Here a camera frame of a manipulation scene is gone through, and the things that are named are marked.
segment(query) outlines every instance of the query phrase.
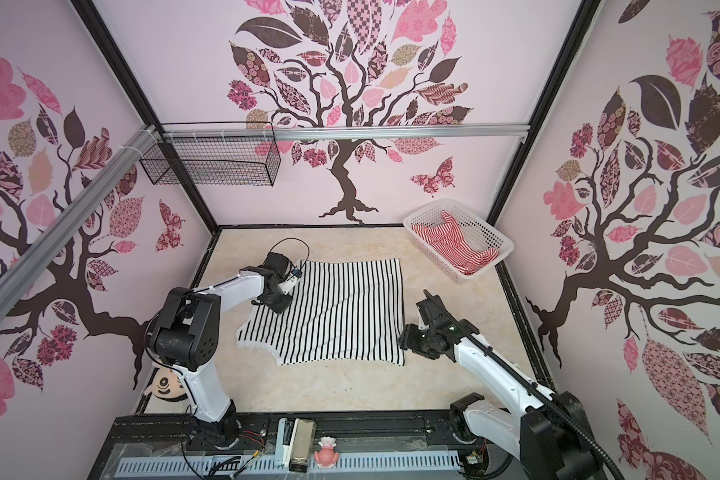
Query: white plastic basket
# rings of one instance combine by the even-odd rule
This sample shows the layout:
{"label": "white plastic basket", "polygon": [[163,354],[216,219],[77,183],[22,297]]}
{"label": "white plastic basket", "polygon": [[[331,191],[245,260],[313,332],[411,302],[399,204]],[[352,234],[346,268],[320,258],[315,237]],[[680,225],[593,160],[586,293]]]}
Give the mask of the white plastic basket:
{"label": "white plastic basket", "polygon": [[[481,252],[491,247],[498,248],[499,255],[496,259],[486,266],[483,266],[472,275],[462,274],[411,228],[411,225],[413,224],[426,226],[444,224],[445,222],[441,216],[441,212],[443,210],[456,219],[459,227],[461,228],[461,233],[464,235],[464,240],[466,240],[473,250]],[[409,216],[406,216],[403,220],[403,225],[411,234],[411,240],[414,245],[416,245],[416,247],[421,250],[424,255],[428,256],[435,265],[439,266],[440,270],[450,276],[452,281],[460,284],[466,283],[467,280],[472,280],[480,274],[484,274],[489,268],[501,262],[512,250],[514,250],[512,240],[509,240],[506,236],[502,235],[501,232],[493,228],[491,225],[488,225],[485,220],[482,220],[479,216],[473,214],[469,208],[451,198],[441,198],[423,206]]]}

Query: marble floor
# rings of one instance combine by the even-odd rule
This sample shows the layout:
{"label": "marble floor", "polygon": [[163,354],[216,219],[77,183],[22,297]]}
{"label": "marble floor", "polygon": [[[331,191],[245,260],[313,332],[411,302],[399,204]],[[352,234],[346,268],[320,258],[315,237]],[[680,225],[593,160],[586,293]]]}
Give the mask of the marble floor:
{"label": "marble floor", "polygon": [[[440,295],[455,317],[475,324],[494,348],[533,375],[495,270],[457,285],[416,249],[402,227],[224,230],[201,285],[259,265],[269,248],[288,236],[307,242],[309,259],[315,261],[399,258],[406,323],[418,322],[416,302],[427,289]],[[304,245],[292,240],[276,251],[294,262],[306,256]],[[250,309],[245,302],[222,314],[216,351],[219,378],[239,412],[448,408],[471,392],[489,396],[477,377],[445,356],[428,360],[410,351],[404,366],[358,360],[278,366],[268,351],[236,345],[236,331]]]}

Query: butterfly decal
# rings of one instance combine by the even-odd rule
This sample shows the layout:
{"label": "butterfly decal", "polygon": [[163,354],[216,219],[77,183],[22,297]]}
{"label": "butterfly decal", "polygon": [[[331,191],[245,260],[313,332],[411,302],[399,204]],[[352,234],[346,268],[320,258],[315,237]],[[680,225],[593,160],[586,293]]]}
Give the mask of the butterfly decal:
{"label": "butterfly decal", "polygon": [[163,233],[160,234],[160,238],[157,239],[157,245],[155,245],[155,252],[165,250],[168,247],[176,248],[181,243],[181,235],[177,230],[181,229],[181,225],[186,220],[182,220],[179,214],[170,211],[170,207],[165,205],[160,200],[160,216],[163,217],[163,223],[166,225]]}
{"label": "butterfly decal", "polygon": [[440,187],[454,186],[454,176],[451,170],[454,168],[453,157],[446,158],[438,167],[438,172],[432,177],[431,175],[414,175],[411,181],[416,185],[424,187],[424,191],[432,194],[440,190]]}

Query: wall mural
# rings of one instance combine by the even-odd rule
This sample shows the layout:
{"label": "wall mural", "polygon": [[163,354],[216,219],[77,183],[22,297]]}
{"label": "wall mural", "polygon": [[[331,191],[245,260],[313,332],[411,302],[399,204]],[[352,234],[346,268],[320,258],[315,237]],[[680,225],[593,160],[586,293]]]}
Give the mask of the wall mural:
{"label": "wall mural", "polygon": [[[107,129],[86,140],[77,111],[72,108],[63,114],[46,84],[29,74],[22,75],[38,106],[28,120],[10,128],[7,138],[0,138],[0,278],[29,249],[36,237],[30,232],[42,233],[52,225],[72,202],[73,191],[91,182],[86,172],[90,175],[92,170],[104,168],[113,153]],[[19,106],[28,92],[13,81],[13,67],[0,58],[0,121],[25,116]],[[53,164],[65,172],[63,179],[54,178]],[[14,377],[42,390],[44,369],[68,360],[82,337],[112,333],[127,338],[134,352],[136,388],[146,323],[96,311],[94,298],[106,292],[105,278],[117,274],[105,259],[128,254],[137,247],[128,240],[142,217],[144,197],[129,196],[137,177],[134,166],[67,241],[48,265],[53,283],[45,288],[32,286],[9,312],[9,317],[25,317],[26,321],[0,330],[0,336],[14,337],[0,356],[0,415],[5,413],[3,399],[14,394]],[[166,231],[156,248],[180,245],[176,231],[183,220],[162,201],[160,211],[154,212],[157,214],[162,215]],[[109,237],[114,238],[100,242]]]}
{"label": "wall mural", "polygon": [[[707,273],[710,280],[714,273],[720,280],[720,154],[707,154],[720,151],[720,12],[707,15],[712,25],[708,72],[702,73],[700,41],[670,37],[666,60],[674,82],[657,74],[635,78],[639,108],[627,107],[617,89],[596,132],[589,123],[574,132],[572,158],[560,166],[559,180],[544,194],[550,213],[561,220],[551,236],[560,243],[566,277],[552,310],[527,300],[541,320],[542,345],[547,337],[562,367],[559,329],[571,303],[594,289],[591,307],[603,312],[605,329],[612,332],[616,321],[624,322],[626,367],[633,371],[642,360],[656,392],[710,438],[707,423],[720,421],[720,328],[704,326],[707,322],[683,311],[698,304],[720,307],[719,293],[709,290],[720,282],[700,277]],[[678,85],[696,86],[689,102],[681,99]],[[643,121],[686,141],[647,138],[640,133]],[[622,200],[617,201],[619,194]],[[681,234],[669,234],[678,229]],[[700,254],[710,248],[718,253]],[[667,287],[672,294],[657,293]],[[636,328],[640,324],[644,335]],[[672,343],[657,341],[659,332]],[[686,346],[707,352],[683,351]],[[705,393],[719,418],[708,418]],[[633,468],[641,462],[648,466],[646,478],[703,478],[677,457],[649,451],[621,402],[619,411],[625,431],[619,444]]]}
{"label": "wall mural", "polygon": [[[428,0],[347,0],[348,21],[344,24],[337,22],[344,9],[342,0],[293,0],[285,2],[287,10],[279,0],[246,3],[271,15],[251,18],[237,29],[240,42],[249,42],[252,34],[268,48],[240,46],[237,39],[230,43],[234,61],[248,83],[232,81],[227,96],[240,109],[250,110],[246,117],[250,128],[258,128],[256,122],[261,121],[292,128],[340,123],[346,127],[459,124],[472,110],[451,105],[468,85],[446,83],[460,59],[447,58],[456,41],[450,14],[438,26],[448,6],[446,0],[434,0],[431,5]],[[386,22],[395,25],[389,40],[379,38]],[[438,31],[437,38],[424,40]],[[412,43],[390,55],[388,42],[396,38]],[[303,52],[294,58],[281,58],[277,52],[295,45]],[[265,101],[272,110],[255,108]],[[399,138],[392,140],[392,145],[386,143],[361,138],[283,141],[278,147],[281,153],[290,151],[294,164],[302,159],[312,168],[330,163],[343,197],[320,217],[344,212],[348,220],[362,224],[355,212],[378,209],[358,198],[346,162],[351,158],[375,162],[379,151],[402,162],[401,154],[421,154],[440,145],[433,138]],[[416,175],[411,180],[433,194],[453,185],[452,168],[449,158],[435,175]]]}

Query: black wire basket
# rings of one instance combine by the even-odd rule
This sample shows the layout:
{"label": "black wire basket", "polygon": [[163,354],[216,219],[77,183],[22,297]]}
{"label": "black wire basket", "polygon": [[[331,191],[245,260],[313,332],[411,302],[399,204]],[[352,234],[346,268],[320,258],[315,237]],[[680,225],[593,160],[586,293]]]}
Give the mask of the black wire basket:
{"label": "black wire basket", "polygon": [[[167,132],[141,158],[154,185],[178,184],[168,160],[180,161],[194,184],[273,186],[280,168],[280,152],[271,122],[223,122],[240,129],[209,134],[208,130]],[[169,129],[173,125],[163,124]]]}

